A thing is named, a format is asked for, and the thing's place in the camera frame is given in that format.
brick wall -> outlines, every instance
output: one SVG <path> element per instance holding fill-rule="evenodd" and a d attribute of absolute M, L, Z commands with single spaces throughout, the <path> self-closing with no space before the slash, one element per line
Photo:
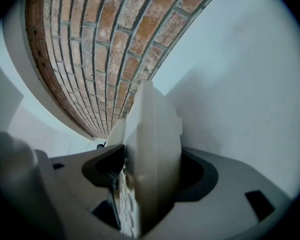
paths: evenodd
<path fill-rule="evenodd" d="M 106 139 L 210 1 L 27 0 L 27 36 L 59 106 Z"/>

